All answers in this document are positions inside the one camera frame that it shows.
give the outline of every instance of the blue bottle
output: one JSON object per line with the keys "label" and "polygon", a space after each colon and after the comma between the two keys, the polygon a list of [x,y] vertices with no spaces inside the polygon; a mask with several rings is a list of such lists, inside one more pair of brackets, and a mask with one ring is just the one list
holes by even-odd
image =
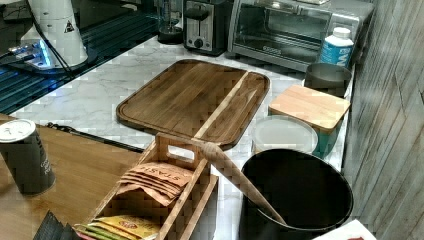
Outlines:
{"label": "blue bottle", "polygon": [[350,30],[336,27],[333,35],[325,38],[320,62],[347,67],[352,54],[352,47],[353,41],[350,39]]}

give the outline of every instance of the white bowl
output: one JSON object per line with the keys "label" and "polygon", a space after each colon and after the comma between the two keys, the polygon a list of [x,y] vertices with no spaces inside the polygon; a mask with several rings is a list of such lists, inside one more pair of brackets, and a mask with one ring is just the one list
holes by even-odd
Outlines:
{"label": "white bowl", "polygon": [[308,124],[289,116],[272,115],[257,121],[253,130],[255,153],[288,148],[312,153],[318,144],[318,135]]}

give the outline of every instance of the toaster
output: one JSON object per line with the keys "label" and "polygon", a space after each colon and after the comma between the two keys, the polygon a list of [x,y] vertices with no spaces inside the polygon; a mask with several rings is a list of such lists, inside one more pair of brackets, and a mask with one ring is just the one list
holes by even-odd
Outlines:
{"label": "toaster", "polygon": [[212,56],[225,52],[232,6],[226,0],[184,0],[184,47]]}
{"label": "toaster", "polygon": [[228,51],[305,72],[318,62],[325,37],[348,28],[351,61],[366,43],[371,3],[331,0],[321,5],[294,0],[235,0]]}

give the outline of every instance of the oven knob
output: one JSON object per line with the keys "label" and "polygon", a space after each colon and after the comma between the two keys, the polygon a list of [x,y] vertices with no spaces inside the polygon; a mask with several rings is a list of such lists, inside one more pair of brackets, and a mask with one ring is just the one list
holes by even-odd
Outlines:
{"label": "oven knob", "polygon": [[194,46],[195,46],[196,48],[201,48],[201,47],[203,47],[203,41],[202,41],[202,39],[197,39],[196,41],[194,41]]}

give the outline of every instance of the wooden tray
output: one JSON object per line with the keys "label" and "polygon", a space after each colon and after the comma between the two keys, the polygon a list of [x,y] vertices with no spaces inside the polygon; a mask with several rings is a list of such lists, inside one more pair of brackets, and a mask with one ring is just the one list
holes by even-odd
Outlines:
{"label": "wooden tray", "polygon": [[[210,163],[201,155],[198,147],[191,142],[191,140],[159,133],[152,144],[143,152],[138,163],[160,161],[194,171],[191,181],[177,200],[164,207],[143,191],[130,191],[115,195],[119,187],[119,183],[117,183],[90,216],[87,223],[96,217],[130,214],[154,219],[162,224],[155,240],[188,240],[192,233],[196,231],[201,232],[202,236],[209,236],[209,239],[212,239],[216,219],[207,218],[209,221],[202,224],[198,224],[198,221],[204,209],[208,210],[205,213],[208,216],[216,216],[218,177],[210,174]],[[169,146],[192,151],[194,159],[170,153]],[[200,229],[201,225],[206,226],[206,228]]]}
{"label": "wooden tray", "polygon": [[269,105],[273,114],[289,115],[331,133],[350,107],[350,102],[310,88],[293,85]]}
{"label": "wooden tray", "polygon": [[132,128],[164,132],[231,148],[269,89],[261,74],[198,60],[181,60],[117,107]]}

